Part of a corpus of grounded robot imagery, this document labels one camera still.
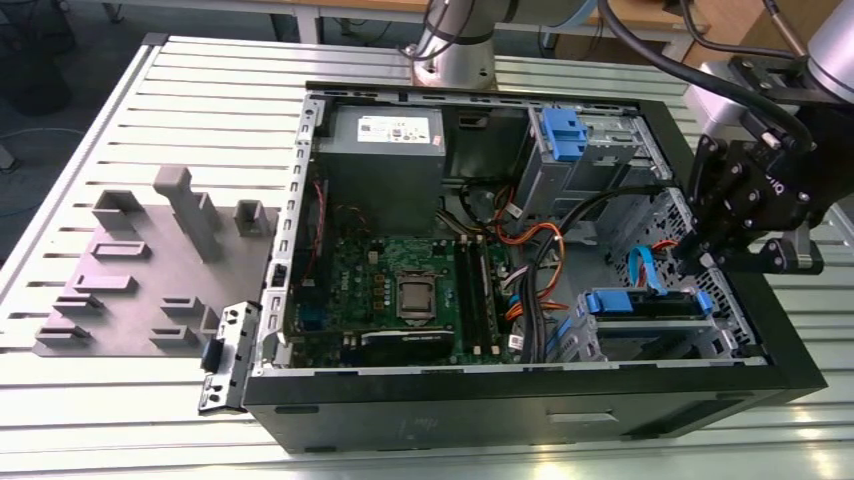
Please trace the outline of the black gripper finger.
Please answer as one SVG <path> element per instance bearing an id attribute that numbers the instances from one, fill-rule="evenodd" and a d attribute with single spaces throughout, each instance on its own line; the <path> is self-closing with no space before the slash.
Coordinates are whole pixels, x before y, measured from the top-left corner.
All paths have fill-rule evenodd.
<path id="1" fill-rule="evenodd" d="M 725 260 L 729 254 L 730 215 L 723 204 L 723 187 L 727 144 L 723 140 L 702 135 L 695 152 L 694 165 L 686 197 L 692 213 L 692 230 L 679 240 L 675 257 L 679 260 L 699 260 L 708 255 L 712 260 Z"/>
<path id="2" fill-rule="evenodd" d="M 734 249 L 718 253 L 703 251 L 696 262 L 702 268 L 762 274 L 821 274 L 825 269 L 807 224 L 767 240 L 758 252 Z"/>

